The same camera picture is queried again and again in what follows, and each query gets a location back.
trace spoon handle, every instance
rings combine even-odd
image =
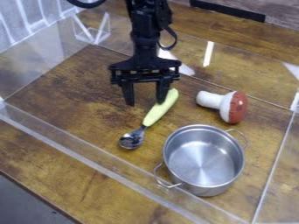
[[[164,102],[162,104],[156,103],[151,108],[150,112],[147,113],[143,121],[143,125],[146,127],[150,127],[158,122],[158,120],[163,117],[171,106],[176,102],[178,98],[179,98],[179,91],[175,88],[172,88],[171,90],[168,90]]]

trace metal spoon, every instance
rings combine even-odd
[[[134,150],[142,145],[146,139],[146,129],[159,121],[159,119],[163,117],[171,106],[176,102],[178,97],[179,92],[175,88],[172,88],[167,93],[164,103],[156,103],[147,113],[142,127],[132,132],[126,133],[119,138],[120,147],[128,150]]]

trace pot rim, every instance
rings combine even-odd
[[[222,135],[224,135],[226,137],[228,137],[228,139],[232,141],[232,143],[238,146],[238,149],[239,149],[239,152],[240,152],[240,156],[243,158],[243,161],[242,161],[242,166],[239,168],[239,171],[238,171],[238,174],[235,175],[235,177],[228,180],[227,182],[219,184],[219,185],[195,185],[195,184],[191,184],[190,182],[184,181],[183,178],[180,178],[176,173],[170,169],[170,166],[168,166],[168,163],[166,161],[166,149],[167,149],[167,144],[170,143],[170,141],[174,139],[174,137],[178,135],[178,133],[180,133],[183,130],[191,130],[191,129],[200,129],[200,130],[206,130],[206,129],[210,129],[210,130],[216,130]],[[166,142],[164,142],[164,145],[163,145],[163,161],[164,161],[164,164],[167,166],[167,169],[168,171],[172,173],[172,175],[182,181],[182,183],[190,185],[190,186],[196,186],[196,187],[203,187],[203,188],[216,188],[216,187],[222,187],[222,186],[228,186],[230,184],[234,183],[234,181],[238,179],[240,173],[243,172],[244,170],[244,166],[246,166],[246,155],[244,155],[244,151],[243,151],[243,148],[239,144],[239,141],[236,140],[236,138],[223,129],[215,127],[215,126],[211,126],[211,125],[206,125],[206,124],[192,124],[192,125],[187,125],[187,126],[183,126],[180,127],[166,139]]]

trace toy mushroom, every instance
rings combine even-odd
[[[226,95],[200,91],[196,96],[196,102],[203,107],[219,109],[220,117],[227,123],[239,123],[248,110],[248,98],[239,91]]]

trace stainless steel pot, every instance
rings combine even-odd
[[[235,137],[236,131],[246,139],[242,148]],[[167,138],[163,147],[163,163],[154,169],[160,185],[179,186],[190,193],[208,197],[224,193],[244,168],[243,150],[248,139],[235,129],[227,131],[208,125],[190,125],[178,129]],[[166,164],[174,185],[158,178],[158,169]]]

